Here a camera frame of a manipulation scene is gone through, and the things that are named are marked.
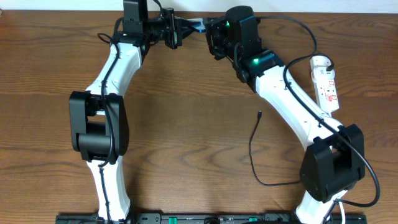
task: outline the black bracket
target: black bracket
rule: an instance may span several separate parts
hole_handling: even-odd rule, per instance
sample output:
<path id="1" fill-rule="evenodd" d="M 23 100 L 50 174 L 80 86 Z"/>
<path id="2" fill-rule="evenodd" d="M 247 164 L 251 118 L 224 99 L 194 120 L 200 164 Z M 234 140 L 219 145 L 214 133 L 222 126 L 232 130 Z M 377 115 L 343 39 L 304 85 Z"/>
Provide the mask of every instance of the black bracket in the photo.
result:
<path id="1" fill-rule="evenodd" d="M 105 98 L 114 135 L 114 153 L 111 154 L 109 163 L 115 164 L 118 156 L 123 156 L 127 151 L 129 125 L 123 97 L 111 93 Z M 104 123 L 88 120 L 88 116 L 95 116 L 103 108 L 101 96 L 92 95 L 88 91 L 74 91 L 69 97 L 72 146 L 75 151 L 80 152 L 83 160 L 105 160 L 109 154 L 110 134 L 106 118 Z"/>
<path id="2" fill-rule="evenodd" d="M 176 49 L 193 32 L 190 27 L 200 23 L 175 16 L 172 8 L 162 8 L 160 17 L 149 19 L 147 0 L 123 0 L 123 8 L 123 31 L 117 33 L 118 40 L 139 47 L 142 61 L 151 42 L 164 40 L 166 46 Z"/>
<path id="3" fill-rule="evenodd" d="M 363 133 L 357 125 L 338 128 L 339 133 L 364 156 Z M 313 141 L 305 151 L 300 179 L 315 200 L 325 203 L 334 194 L 352 189 L 365 176 L 365 166 L 359 156 L 335 134 L 325 139 L 316 137 Z"/>

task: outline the white wall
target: white wall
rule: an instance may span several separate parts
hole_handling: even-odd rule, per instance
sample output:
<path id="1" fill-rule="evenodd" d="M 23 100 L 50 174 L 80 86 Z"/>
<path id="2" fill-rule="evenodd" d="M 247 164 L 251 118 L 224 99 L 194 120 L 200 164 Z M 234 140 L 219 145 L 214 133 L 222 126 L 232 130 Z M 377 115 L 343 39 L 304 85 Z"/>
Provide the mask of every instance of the white wall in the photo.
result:
<path id="1" fill-rule="evenodd" d="M 237 5 L 256 12 L 398 13 L 398 0 L 160 0 L 176 11 L 225 12 Z M 148 0 L 150 11 L 159 10 Z M 41 10 L 122 10 L 123 0 L 0 0 L 0 8 Z"/>

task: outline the black joint motor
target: black joint motor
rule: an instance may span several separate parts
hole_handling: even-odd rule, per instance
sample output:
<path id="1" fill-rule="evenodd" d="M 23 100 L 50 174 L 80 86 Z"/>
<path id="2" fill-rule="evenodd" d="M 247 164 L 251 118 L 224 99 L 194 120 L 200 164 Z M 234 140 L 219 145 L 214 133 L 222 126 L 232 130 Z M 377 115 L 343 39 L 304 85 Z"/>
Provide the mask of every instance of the black joint motor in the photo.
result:
<path id="1" fill-rule="evenodd" d="M 115 164 L 119 156 L 123 156 L 129 145 L 129 125 L 123 97 L 114 93 L 105 96 L 109 107 L 114 136 L 114 151 L 110 155 L 110 164 Z M 105 160 L 109 154 L 111 136 L 108 122 L 89 121 L 97 111 L 103 111 L 101 96 L 90 92 L 74 91 L 69 98 L 70 127 L 72 146 L 80 152 L 83 160 Z"/>
<path id="2" fill-rule="evenodd" d="M 225 16 L 205 21 L 210 53 L 216 60 L 231 59 L 237 78 L 254 92 L 256 77 L 276 65 L 283 66 L 283 61 L 273 51 L 262 48 L 258 23 L 260 20 L 249 6 L 233 7 Z"/>
<path id="3" fill-rule="evenodd" d="M 364 138 L 357 125 L 339 126 L 339 133 L 364 157 Z M 352 189 L 365 176 L 361 158 L 337 135 L 315 138 L 307 147 L 300 169 L 300 180 L 309 194 L 318 201 L 328 202 L 342 190 Z"/>

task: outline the cable clip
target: cable clip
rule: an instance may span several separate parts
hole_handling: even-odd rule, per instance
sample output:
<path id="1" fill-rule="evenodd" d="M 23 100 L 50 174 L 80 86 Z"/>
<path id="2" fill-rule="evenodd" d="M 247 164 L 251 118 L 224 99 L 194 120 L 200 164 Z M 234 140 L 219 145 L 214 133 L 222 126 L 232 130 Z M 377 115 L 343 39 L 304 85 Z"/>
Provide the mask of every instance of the cable clip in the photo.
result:
<path id="1" fill-rule="evenodd" d="M 285 90 L 287 90 L 287 86 L 290 86 L 292 83 L 291 82 L 288 82 L 287 84 L 286 84 L 286 86 L 285 86 Z"/>
<path id="2" fill-rule="evenodd" d="M 321 119 L 320 121 L 318 121 L 319 123 L 318 123 L 318 128 L 320 128 L 321 127 L 321 123 L 324 123 L 325 122 L 325 119 Z"/>

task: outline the cable end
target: cable end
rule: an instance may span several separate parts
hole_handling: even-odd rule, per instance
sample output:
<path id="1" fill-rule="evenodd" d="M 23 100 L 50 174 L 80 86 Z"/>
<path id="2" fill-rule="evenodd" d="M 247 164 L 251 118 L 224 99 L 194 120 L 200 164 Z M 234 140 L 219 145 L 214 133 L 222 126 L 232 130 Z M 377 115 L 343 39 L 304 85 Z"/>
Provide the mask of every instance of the cable end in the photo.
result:
<path id="1" fill-rule="evenodd" d="M 262 111 L 259 111 L 258 114 L 257 114 L 257 119 L 260 119 L 261 115 L 262 115 Z"/>
<path id="2" fill-rule="evenodd" d="M 334 67 L 335 67 L 334 65 L 330 65 L 329 67 L 326 68 L 326 71 L 330 72 L 334 69 Z"/>

